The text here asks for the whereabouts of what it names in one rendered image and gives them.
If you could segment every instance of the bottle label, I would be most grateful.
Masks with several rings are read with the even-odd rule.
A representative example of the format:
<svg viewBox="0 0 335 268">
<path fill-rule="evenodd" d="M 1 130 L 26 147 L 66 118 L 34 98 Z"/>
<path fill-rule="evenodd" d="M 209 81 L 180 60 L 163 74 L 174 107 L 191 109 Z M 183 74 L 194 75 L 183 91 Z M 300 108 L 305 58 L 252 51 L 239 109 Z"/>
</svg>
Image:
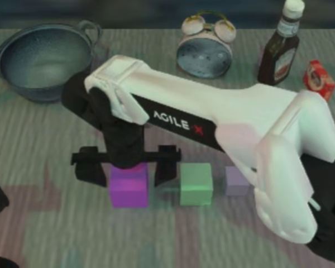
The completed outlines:
<svg viewBox="0 0 335 268">
<path fill-rule="evenodd" d="M 275 63 L 274 80 L 279 80 L 287 75 L 296 49 L 290 49 L 279 57 Z"/>
<path fill-rule="evenodd" d="M 279 21 L 277 32 L 283 37 L 292 37 L 296 35 L 299 29 L 299 21 L 288 22 L 283 18 Z"/>
</svg>

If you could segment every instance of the wooden table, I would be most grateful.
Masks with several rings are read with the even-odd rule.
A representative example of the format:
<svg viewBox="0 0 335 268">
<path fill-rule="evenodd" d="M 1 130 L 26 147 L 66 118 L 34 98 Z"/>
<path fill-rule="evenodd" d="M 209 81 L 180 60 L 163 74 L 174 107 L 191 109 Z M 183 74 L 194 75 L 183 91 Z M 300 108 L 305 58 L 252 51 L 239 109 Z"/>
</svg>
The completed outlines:
<svg viewBox="0 0 335 268">
<path fill-rule="evenodd" d="M 0 30 L 0 44 L 15 31 Z M 261 50 L 271 34 L 240 30 L 227 75 L 193 80 L 231 89 L 255 84 Z M 100 47 L 188 77 L 175 65 L 180 38 L 178 30 L 105 30 Z M 280 87 L 304 88 L 302 75 L 313 59 L 335 80 L 335 30 L 301 30 L 300 38 L 293 68 Z M 335 93 L 330 109 L 335 118 Z M 0 184 L 11 200 L 0 214 L 0 255 L 25 262 L 25 268 L 334 267 L 303 245 L 273 235 L 258 219 L 252 193 L 223 195 L 224 167 L 231 164 L 225 154 L 148 128 L 146 149 L 159 144 L 179 146 L 185 162 L 213 164 L 210 207 L 180 207 L 178 186 L 171 182 L 151 191 L 148 209 L 113 210 L 107 192 L 77 181 L 70 166 L 71 153 L 81 146 L 104 149 L 99 134 L 61 105 L 30 103 L 0 80 Z M 79 264 L 73 263 L 79 258 Z"/>
</svg>

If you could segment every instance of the bottle neck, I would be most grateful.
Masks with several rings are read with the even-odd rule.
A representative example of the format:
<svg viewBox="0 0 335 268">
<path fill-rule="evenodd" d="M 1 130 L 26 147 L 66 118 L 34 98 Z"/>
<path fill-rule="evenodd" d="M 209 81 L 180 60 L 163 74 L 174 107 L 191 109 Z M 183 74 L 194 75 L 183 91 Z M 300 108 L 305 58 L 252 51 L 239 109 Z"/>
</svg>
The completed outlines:
<svg viewBox="0 0 335 268">
<path fill-rule="evenodd" d="M 277 33 L 285 38 L 295 36 L 298 33 L 300 19 L 291 19 L 283 15 L 278 23 Z"/>
</svg>

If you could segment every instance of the purple cube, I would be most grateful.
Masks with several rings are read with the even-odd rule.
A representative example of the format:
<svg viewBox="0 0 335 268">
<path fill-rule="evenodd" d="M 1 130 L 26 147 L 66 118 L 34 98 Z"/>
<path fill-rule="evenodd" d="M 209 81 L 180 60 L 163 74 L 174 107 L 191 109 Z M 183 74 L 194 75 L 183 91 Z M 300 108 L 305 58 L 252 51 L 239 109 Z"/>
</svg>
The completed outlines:
<svg viewBox="0 0 335 268">
<path fill-rule="evenodd" d="M 114 208 L 146 208 L 149 205 L 149 174 L 147 163 L 132 169 L 111 166 L 109 195 Z"/>
<path fill-rule="evenodd" d="M 238 168 L 235 166 L 226 166 L 226 195 L 246 195 L 249 188 L 250 183 Z"/>
</svg>

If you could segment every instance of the white robot link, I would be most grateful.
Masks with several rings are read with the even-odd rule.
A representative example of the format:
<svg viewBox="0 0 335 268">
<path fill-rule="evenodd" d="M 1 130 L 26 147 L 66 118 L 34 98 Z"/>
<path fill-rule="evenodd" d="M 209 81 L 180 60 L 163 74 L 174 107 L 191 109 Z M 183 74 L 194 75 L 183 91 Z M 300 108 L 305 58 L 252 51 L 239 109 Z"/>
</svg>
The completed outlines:
<svg viewBox="0 0 335 268">
<path fill-rule="evenodd" d="M 317 93 L 256 84 L 244 90 L 210 87 L 117 55 L 85 79 L 127 122 L 150 122 L 224 151 L 254 186 L 260 219 L 276 235 L 309 243 L 320 210 L 300 160 L 335 161 L 335 124 Z"/>
</svg>

